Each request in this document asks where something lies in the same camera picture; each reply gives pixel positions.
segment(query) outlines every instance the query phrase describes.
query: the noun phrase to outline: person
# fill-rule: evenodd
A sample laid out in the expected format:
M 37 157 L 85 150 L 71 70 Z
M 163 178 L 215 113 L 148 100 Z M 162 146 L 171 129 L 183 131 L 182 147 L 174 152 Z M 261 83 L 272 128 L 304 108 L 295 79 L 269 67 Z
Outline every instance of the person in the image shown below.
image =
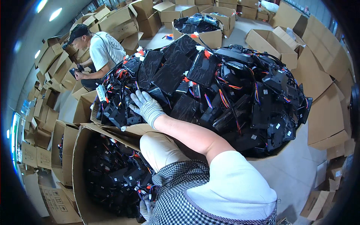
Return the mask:
M 148 93 L 131 95 L 152 128 L 140 150 L 156 174 L 155 203 L 146 196 L 140 213 L 148 224 L 275 224 L 277 195 L 261 174 L 225 139 L 214 132 L 166 115 Z M 207 162 L 190 160 L 169 136 Z
M 75 78 L 91 90 L 101 85 L 104 75 L 123 61 L 126 55 L 124 48 L 114 37 L 103 31 L 91 33 L 85 24 L 78 24 L 72 30 L 68 44 L 73 44 L 77 49 L 89 47 L 90 58 L 80 65 L 85 68 L 94 64 L 96 72 L 85 74 L 76 71 Z

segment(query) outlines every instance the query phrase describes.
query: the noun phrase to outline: pile of electronic parts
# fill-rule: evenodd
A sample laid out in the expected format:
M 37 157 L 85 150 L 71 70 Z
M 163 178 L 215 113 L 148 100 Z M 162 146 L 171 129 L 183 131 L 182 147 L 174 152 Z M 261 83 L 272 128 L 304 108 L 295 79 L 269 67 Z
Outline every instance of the pile of electronic parts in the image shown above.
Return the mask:
M 276 154 L 295 139 L 312 98 L 305 97 L 285 65 L 240 45 L 204 46 L 183 35 L 160 49 L 139 48 L 98 87 L 97 119 L 118 128 L 144 123 L 129 108 L 130 94 L 141 90 L 169 116 L 214 131 L 246 157 Z
M 84 177 L 90 198 L 118 216 L 145 222 L 139 202 L 156 197 L 154 171 L 140 152 L 99 133 L 93 134 L 84 157 Z

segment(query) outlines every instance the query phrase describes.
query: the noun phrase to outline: concrete floor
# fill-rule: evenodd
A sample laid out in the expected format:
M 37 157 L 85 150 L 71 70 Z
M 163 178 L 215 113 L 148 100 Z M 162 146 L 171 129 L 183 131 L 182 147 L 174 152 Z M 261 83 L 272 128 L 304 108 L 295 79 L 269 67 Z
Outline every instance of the concrete floor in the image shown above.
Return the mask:
M 228 39 L 223 39 L 222 45 L 240 44 L 247 46 L 245 35 L 250 29 L 271 30 L 265 22 L 239 18 L 235 29 Z M 166 34 L 172 33 L 164 26 L 155 37 L 141 40 L 139 45 L 156 49 L 168 45 L 172 41 L 162 39 Z M 70 95 L 70 91 L 60 94 L 55 105 L 59 111 L 59 120 L 72 122 L 77 100 Z M 281 203 L 278 205 L 278 219 L 287 217 L 294 224 L 310 224 L 310 221 L 299 214 L 305 205 L 310 191 L 314 187 L 317 166 L 326 160 L 326 151 L 319 151 L 307 145 L 307 124 L 302 125 L 296 133 L 296 139 L 276 157 L 261 161 L 250 162 L 267 180 L 273 188 Z

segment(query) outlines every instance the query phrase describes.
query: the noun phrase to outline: hand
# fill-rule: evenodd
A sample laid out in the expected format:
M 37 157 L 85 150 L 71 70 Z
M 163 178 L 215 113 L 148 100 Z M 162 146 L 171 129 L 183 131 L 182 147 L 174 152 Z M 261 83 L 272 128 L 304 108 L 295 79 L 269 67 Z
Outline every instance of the hand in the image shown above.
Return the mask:
M 150 202 L 149 195 L 144 196 L 143 199 L 144 200 L 140 201 L 140 213 L 146 221 L 149 221 L 151 215 L 153 214 L 155 203 Z
M 137 90 L 136 94 L 130 95 L 131 99 L 135 102 L 135 105 L 130 105 L 130 108 L 141 115 L 144 120 L 154 128 L 154 121 L 159 116 L 165 114 L 160 104 L 153 99 L 148 93 Z
M 85 74 L 79 71 L 75 71 L 75 78 L 77 81 L 85 79 Z

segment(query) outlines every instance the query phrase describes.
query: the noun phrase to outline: ceiling light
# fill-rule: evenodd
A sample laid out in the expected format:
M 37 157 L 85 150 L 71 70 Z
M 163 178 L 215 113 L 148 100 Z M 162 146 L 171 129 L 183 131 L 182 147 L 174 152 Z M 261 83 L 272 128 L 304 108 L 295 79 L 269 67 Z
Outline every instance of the ceiling light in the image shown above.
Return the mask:
M 55 12 L 53 12 L 53 13 L 51 14 L 51 16 L 50 16 L 50 20 L 49 20 L 49 21 L 52 21 L 53 19 L 55 19 L 55 18 L 60 14 L 60 12 L 61 12 L 62 9 L 63 9 L 63 8 L 60 8 L 60 9 L 56 10 Z
M 37 53 L 35 54 L 35 59 L 39 56 L 39 54 L 40 54 L 40 50 L 37 51 Z
M 36 7 L 36 12 L 39 13 L 42 10 L 42 8 L 44 8 L 44 6 L 47 2 L 48 2 L 48 0 L 41 0 Z

